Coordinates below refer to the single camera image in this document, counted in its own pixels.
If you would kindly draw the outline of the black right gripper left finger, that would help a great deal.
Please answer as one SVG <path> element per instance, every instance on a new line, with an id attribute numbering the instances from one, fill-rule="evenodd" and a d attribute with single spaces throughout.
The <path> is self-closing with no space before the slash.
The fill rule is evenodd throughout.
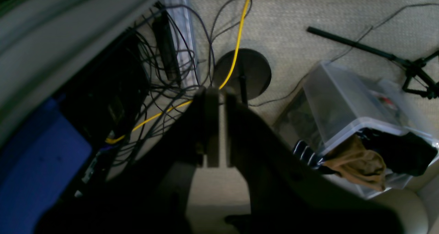
<path id="1" fill-rule="evenodd" d="M 162 138 L 116 178 L 122 203 L 118 234 L 191 234 L 185 213 L 193 175 L 207 155 L 218 166 L 218 99 L 212 87 L 193 102 Z"/>

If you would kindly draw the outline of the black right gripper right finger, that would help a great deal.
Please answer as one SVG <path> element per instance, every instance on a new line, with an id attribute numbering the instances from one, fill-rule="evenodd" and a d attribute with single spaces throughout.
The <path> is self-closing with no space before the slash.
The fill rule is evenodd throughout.
<path id="1" fill-rule="evenodd" d="M 225 94 L 229 162 L 244 177 L 251 213 L 225 222 L 240 234 L 329 234 L 333 212 L 315 196 L 331 185 L 292 155 L 291 149 L 253 111 Z"/>

